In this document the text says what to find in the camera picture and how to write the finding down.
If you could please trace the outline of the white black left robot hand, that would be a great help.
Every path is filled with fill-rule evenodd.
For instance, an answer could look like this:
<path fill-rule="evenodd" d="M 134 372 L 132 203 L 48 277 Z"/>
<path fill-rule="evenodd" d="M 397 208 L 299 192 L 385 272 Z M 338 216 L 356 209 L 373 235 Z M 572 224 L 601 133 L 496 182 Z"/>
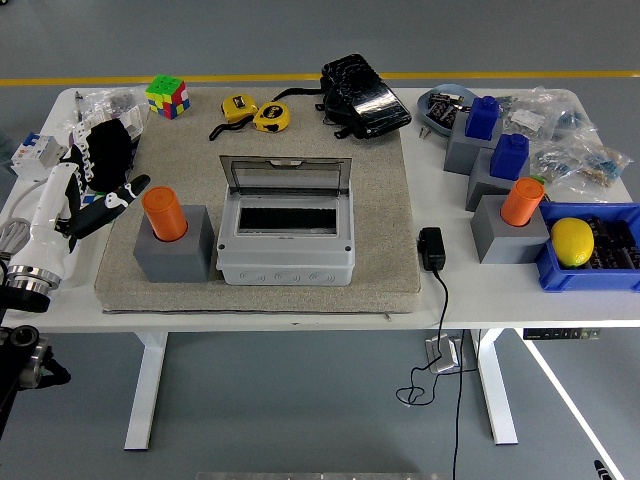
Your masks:
<path fill-rule="evenodd" d="M 83 164 L 87 159 L 88 146 L 74 145 L 52 169 L 31 220 L 29 240 L 9 263 L 9 284 L 32 282 L 56 288 L 74 242 L 117 218 L 150 183 L 149 176 L 139 175 L 83 207 L 90 174 Z"/>

